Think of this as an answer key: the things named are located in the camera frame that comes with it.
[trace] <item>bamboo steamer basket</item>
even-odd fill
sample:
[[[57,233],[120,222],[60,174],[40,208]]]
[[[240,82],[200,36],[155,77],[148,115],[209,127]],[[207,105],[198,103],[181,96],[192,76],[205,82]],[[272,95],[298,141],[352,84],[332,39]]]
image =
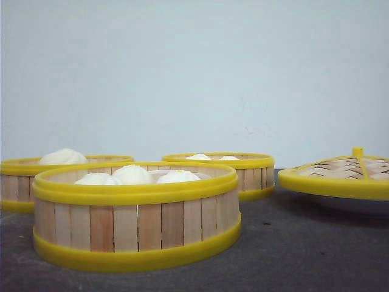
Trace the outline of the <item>bamboo steamer basket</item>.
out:
[[[113,173],[129,163],[104,165]],[[144,169],[183,169],[199,181],[135,186],[73,184],[99,166],[79,165],[36,176],[35,251],[56,265],[127,272],[195,262],[231,246],[240,235],[238,178],[225,165],[137,162]]]
[[[259,153],[240,152],[205,152],[211,160],[185,159],[196,153],[181,153],[165,155],[163,161],[184,162],[198,161],[218,165],[227,165],[236,169],[239,177],[239,200],[257,200],[273,194],[274,183],[274,159],[270,155]],[[225,155],[235,156],[239,160],[219,160]]]
[[[389,217],[389,158],[352,155],[278,172],[281,186],[308,193],[321,206],[359,215]]]
[[[112,161],[134,161],[132,157],[124,155],[87,155],[85,157],[88,164],[99,163],[100,165]],[[41,157],[35,157],[1,161],[1,210],[33,213],[32,183],[35,175],[46,170],[69,166],[69,164],[38,164],[40,159]]]

